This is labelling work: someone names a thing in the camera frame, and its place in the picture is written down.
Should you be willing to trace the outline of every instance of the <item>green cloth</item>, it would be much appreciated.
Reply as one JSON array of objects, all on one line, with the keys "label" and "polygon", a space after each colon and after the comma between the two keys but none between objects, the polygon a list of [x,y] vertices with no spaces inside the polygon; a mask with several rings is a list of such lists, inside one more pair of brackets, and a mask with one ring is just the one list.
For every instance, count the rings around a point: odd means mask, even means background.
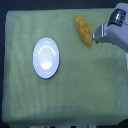
[{"label": "green cloth", "polygon": [[[126,53],[105,43],[88,47],[75,14],[90,30],[109,20],[113,9],[9,11],[6,18],[2,119],[10,126],[113,125],[128,117]],[[34,71],[36,43],[52,38],[59,68],[47,80]]]}]

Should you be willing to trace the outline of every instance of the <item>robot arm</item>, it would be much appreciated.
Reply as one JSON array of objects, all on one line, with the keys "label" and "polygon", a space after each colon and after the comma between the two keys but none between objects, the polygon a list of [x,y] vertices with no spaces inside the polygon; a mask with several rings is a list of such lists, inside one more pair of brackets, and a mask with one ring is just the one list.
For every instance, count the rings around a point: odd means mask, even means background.
[{"label": "robot arm", "polygon": [[128,52],[128,4],[117,4],[109,22],[98,27],[92,38],[96,43],[109,42]]}]

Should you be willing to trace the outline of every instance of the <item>orange object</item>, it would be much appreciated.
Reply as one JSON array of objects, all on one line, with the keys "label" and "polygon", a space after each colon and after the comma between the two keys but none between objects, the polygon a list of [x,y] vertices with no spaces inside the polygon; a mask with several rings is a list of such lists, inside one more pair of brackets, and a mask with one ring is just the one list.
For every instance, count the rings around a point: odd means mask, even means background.
[{"label": "orange object", "polygon": [[76,27],[77,27],[78,33],[80,34],[80,37],[87,45],[91,46],[92,36],[89,30],[89,25],[87,21],[83,17],[81,17],[79,14],[76,14],[75,22],[76,22]]}]

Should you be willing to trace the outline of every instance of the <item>white plate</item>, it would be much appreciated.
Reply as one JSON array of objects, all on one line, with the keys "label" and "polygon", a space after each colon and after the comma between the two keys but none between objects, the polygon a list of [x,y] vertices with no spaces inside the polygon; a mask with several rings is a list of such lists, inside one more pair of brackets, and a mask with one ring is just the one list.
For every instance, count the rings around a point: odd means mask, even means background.
[{"label": "white plate", "polygon": [[48,38],[39,40],[33,51],[33,66],[44,79],[54,75],[59,65],[59,50],[56,43]]}]

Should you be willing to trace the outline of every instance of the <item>dark floor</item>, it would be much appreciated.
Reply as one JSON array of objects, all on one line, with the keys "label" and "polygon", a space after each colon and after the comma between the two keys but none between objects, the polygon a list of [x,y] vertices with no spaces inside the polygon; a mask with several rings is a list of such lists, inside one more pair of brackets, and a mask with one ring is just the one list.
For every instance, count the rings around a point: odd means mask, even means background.
[{"label": "dark floor", "polygon": [[[2,92],[4,75],[5,18],[9,10],[52,10],[114,8],[117,3],[128,0],[0,0],[0,115],[2,113]],[[0,128],[8,128],[2,121]],[[118,126],[99,126],[98,128],[128,128],[128,120]]]}]

